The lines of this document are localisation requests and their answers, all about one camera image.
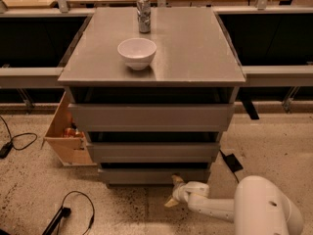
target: concrete floor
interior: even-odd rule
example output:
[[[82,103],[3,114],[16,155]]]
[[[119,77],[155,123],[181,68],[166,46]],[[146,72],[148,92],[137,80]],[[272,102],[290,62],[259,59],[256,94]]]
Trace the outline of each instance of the concrete floor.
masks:
[[[280,103],[256,104],[260,120],[250,120],[241,105],[222,150],[234,153],[244,166],[242,179],[260,175],[275,183],[299,207],[305,220],[303,235],[313,234],[313,104],[295,103],[285,114]],[[234,224],[190,212],[185,205],[163,206],[170,187],[107,189],[94,166],[63,166],[48,144],[42,141],[52,112],[4,111],[12,134],[35,132],[38,140],[23,151],[13,150],[0,161],[0,228],[15,235],[42,234],[58,210],[63,197],[82,191],[93,201],[96,215],[89,234],[234,234]],[[0,122],[0,146],[8,134]],[[16,145],[27,142],[17,140]],[[212,198],[233,198],[237,183],[220,157],[208,181]],[[60,234],[82,234],[92,209],[81,195],[70,195],[65,203],[72,213]]]

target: brown box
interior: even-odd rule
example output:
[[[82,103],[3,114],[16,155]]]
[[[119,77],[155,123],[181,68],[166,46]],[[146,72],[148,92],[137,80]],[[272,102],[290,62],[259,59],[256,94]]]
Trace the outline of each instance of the brown box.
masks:
[[[65,129],[71,126],[71,114],[67,109],[68,104],[69,99],[65,94],[44,140],[49,143],[63,165],[96,165],[90,159],[84,137],[63,137]]]

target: white bowl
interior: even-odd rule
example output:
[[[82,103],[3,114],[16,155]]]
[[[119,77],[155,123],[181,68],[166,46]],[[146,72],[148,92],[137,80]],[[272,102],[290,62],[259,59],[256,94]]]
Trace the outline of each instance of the white bowl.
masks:
[[[125,65],[133,70],[142,70],[154,59],[157,46],[146,38],[131,38],[121,42],[117,51]]]

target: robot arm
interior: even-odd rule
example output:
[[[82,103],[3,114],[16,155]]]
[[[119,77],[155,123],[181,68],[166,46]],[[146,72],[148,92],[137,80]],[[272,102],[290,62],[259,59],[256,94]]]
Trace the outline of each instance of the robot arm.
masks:
[[[295,204],[272,182],[259,176],[246,177],[238,185],[235,199],[208,199],[209,186],[184,183],[173,175],[172,207],[187,203],[193,212],[235,223],[235,235],[300,235],[303,218]]]

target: power adapter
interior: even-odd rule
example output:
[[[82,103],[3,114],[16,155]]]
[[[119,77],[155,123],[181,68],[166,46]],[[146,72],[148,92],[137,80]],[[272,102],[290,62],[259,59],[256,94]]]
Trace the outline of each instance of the power adapter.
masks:
[[[5,159],[8,156],[8,154],[10,153],[12,147],[13,147],[12,141],[10,141],[10,142],[6,143],[4,146],[2,146],[2,148],[0,150],[0,159]]]

